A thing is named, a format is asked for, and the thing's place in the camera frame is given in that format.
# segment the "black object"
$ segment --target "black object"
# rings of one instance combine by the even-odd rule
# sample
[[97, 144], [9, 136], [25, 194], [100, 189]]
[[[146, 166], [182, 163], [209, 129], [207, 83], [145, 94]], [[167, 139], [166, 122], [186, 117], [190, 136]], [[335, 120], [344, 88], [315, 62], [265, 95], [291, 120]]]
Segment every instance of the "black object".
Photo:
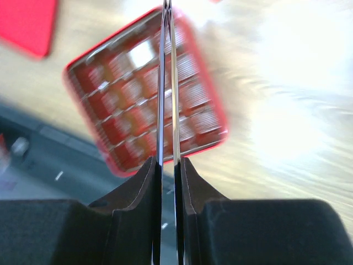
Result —
[[[353, 264], [350, 240], [328, 204], [228, 200], [187, 158], [181, 165], [186, 264]], [[1, 264], [151, 264], [155, 166], [149, 158], [90, 207], [0, 202]]]

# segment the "blurred background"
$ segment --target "blurred background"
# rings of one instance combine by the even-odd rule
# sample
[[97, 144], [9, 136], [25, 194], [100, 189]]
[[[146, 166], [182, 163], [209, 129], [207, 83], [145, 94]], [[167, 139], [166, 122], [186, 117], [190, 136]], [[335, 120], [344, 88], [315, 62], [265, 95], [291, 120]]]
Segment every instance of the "blurred background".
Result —
[[[47, 58], [0, 43], [0, 100], [91, 141], [63, 69], [161, 3], [59, 1]], [[191, 156], [198, 173], [232, 199], [325, 200], [353, 236], [353, 1], [173, 4], [190, 20], [227, 117], [226, 142]]]

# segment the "ice cube tray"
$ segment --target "ice cube tray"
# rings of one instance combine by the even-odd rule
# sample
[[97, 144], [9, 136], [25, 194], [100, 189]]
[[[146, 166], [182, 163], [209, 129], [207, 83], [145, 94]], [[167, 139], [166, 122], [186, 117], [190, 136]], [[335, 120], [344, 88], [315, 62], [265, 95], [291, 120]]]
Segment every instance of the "ice cube tray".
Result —
[[[179, 82], [180, 149], [183, 156], [218, 145], [226, 120], [188, 21], [175, 14]], [[161, 8], [157, 7], [64, 70], [69, 91], [97, 136], [112, 172], [134, 174], [156, 154], [158, 51]], [[165, 46], [164, 160], [171, 161], [172, 95], [170, 41]]]

